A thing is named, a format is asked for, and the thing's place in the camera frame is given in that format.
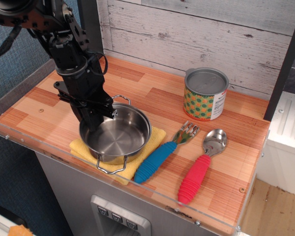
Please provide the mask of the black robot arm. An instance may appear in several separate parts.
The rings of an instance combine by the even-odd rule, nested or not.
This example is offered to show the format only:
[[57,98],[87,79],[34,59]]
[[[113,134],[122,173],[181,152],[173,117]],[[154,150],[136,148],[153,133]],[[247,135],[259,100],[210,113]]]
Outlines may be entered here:
[[10,50],[21,29],[36,38],[56,64],[63,81],[54,87],[70,104],[75,116],[90,131],[104,118],[115,118],[113,99],[104,91],[104,74],[98,53],[89,49],[89,38],[62,0],[0,0],[0,25],[12,27],[0,46],[0,57]]

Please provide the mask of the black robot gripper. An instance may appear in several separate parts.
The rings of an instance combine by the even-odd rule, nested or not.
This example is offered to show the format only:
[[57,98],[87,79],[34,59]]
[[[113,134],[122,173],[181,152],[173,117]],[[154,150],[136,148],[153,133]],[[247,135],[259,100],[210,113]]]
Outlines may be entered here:
[[89,131],[95,131],[104,117],[115,118],[113,99],[103,89],[105,82],[99,63],[85,63],[71,69],[56,67],[62,81],[54,83],[62,101],[68,102],[79,122],[84,121]]

